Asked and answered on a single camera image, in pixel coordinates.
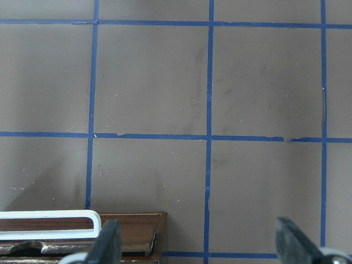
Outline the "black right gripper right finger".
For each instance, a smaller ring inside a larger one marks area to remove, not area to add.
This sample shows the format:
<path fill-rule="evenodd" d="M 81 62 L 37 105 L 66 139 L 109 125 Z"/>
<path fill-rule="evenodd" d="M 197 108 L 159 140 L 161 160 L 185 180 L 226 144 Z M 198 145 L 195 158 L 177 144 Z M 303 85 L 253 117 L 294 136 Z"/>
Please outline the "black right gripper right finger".
<path fill-rule="evenodd" d="M 289 218 L 276 218 L 276 252 L 281 263 L 351 263 L 342 251 L 317 247 Z"/>

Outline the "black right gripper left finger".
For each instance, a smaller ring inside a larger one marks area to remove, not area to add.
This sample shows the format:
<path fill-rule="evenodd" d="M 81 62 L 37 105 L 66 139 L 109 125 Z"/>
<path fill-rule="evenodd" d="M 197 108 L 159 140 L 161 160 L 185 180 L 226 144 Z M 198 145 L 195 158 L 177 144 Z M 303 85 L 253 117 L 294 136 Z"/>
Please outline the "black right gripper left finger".
<path fill-rule="evenodd" d="M 63 257 L 59 263 L 120 263 L 122 259 L 122 237 L 120 221 L 106 221 L 89 252 Z"/>

